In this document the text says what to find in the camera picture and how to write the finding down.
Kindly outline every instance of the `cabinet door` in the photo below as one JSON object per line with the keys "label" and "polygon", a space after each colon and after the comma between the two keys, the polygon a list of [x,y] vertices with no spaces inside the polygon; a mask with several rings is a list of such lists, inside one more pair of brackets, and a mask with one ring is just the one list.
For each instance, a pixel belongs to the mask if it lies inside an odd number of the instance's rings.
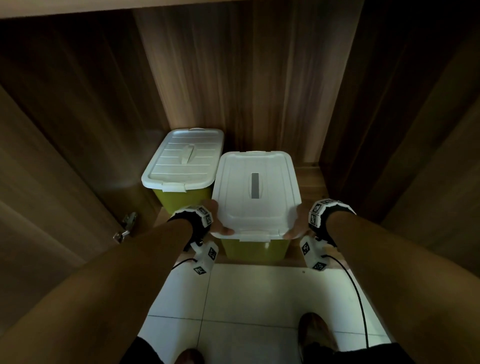
{"label": "cabinet door", "polygon": [[0,334],[120,229],[0,87]]}

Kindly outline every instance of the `storage bin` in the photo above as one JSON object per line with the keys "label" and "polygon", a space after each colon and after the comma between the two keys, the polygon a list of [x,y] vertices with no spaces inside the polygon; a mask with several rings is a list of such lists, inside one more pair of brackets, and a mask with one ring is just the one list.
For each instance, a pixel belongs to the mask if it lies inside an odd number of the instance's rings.
{"label": "storage bin", "polygon": [[224,134],[218,129],[169,132],[142,175],[169,214],[212,197]]}
{"label": "storage bin", "polygon": [[285,257],[283,235],[301,203],[297,177],[285,152],[230,152],[220,158],[212,198],[218,218],[234,235],[222,240],[227,257],[272,262]]}

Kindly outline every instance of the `forearm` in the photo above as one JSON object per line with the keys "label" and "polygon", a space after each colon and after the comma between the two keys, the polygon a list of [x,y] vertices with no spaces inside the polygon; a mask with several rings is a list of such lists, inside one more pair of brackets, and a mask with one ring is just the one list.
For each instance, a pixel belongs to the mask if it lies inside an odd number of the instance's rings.
{"label": "forearm", "polygon": [[388,329],[414,360],[480,359],[477,277],[350,213],[333,213],[326,227]]}
{"label": "forearm", "polygon": [[174,220],[86,264],[7,331],[0,362],[118,363],[191,235]]}

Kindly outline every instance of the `white lid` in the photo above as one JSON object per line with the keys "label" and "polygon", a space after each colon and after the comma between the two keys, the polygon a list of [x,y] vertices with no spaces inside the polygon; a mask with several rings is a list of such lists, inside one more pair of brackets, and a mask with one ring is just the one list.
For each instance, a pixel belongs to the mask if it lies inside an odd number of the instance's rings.
{"label": "white lid", "polygon": [[223,149],[223,131],[177,129],[167,134],[142,175],[147,188],[187,192],[210,186]]}
{"label": "white lid", "polygon": [[220,158],[213,188],[218,218],[244,242],[282,239],[293,227],[300,191],[285,152],[230,152]]}

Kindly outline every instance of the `hand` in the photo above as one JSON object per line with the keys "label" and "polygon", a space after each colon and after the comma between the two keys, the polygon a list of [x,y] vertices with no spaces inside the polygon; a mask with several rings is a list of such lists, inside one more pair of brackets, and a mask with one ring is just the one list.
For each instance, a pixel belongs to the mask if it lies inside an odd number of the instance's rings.
{"label": "hand", "polygon": [[303,236],[310,230],[308,226],[308,213],[313,204],[313,201],[304,201],[297,206],[297,219],[293,224],[293,228],[287,231],[283,236],[284,239],[291,240],[297,236]]}
{"label": "hand", "polygon": [[218,232],[220,235],[233,235],[235,232],[232,229],[223,226],[218,219],[218,202],[215,200],[203,200],[201,204],[212,213],[213,222],[210,226],[210,232]]}

